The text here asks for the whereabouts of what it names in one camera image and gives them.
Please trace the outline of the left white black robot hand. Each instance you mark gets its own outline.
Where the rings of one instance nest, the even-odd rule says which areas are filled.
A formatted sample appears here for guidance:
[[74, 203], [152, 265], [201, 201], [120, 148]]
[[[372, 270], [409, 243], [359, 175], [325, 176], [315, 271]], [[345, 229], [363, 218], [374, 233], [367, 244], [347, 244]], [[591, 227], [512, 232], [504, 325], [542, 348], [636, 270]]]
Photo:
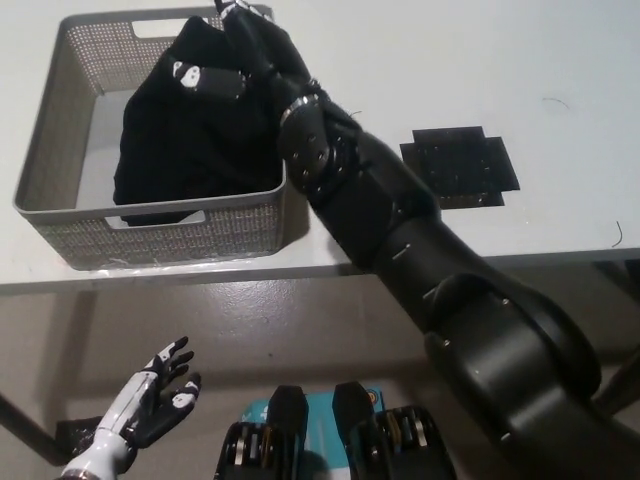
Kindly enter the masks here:
[[136, 371], [116, 396], [95, 434], [114, 434], [131, 449], [145, 449], [181, 423], [194, 409], [201, 376], [190, 374], [194, 353], [189, 338], [170, 343]]

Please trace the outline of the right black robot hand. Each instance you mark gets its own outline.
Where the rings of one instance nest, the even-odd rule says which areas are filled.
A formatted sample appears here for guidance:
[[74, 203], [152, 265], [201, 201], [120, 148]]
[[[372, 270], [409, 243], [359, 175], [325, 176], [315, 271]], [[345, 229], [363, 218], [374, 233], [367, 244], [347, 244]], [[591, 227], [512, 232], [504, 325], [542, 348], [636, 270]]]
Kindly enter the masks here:
[[192, 95], [236, 101], [249, 90], [283, 102], [318, 90], [289, 34], [246, 1], [216, 1], [234, 67], [204, 66], [169, 55], [173, 82]]

